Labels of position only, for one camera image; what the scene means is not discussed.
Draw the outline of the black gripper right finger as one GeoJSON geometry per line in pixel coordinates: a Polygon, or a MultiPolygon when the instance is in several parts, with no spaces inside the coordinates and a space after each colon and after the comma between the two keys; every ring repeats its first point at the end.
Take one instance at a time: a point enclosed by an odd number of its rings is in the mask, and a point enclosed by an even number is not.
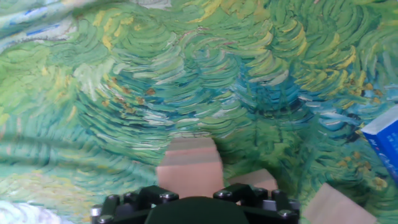
{"type": "Polygon", "coordinates": [[[300,203],[281,190],[237,183],[215,192],[213,198],[233,203],[249,223],[299,224],[300,203]]]}

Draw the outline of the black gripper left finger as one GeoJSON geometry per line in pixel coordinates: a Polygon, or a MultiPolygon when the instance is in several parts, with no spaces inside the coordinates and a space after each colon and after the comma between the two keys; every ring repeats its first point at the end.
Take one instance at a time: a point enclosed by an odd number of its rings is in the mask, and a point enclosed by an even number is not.
{"type": "Polygon", "coordinates": [[[145,224],[155,205],[179,199],[179,195],[156,185],[138,192],[109,195],[91,208],[92,224],[145,224]]]}

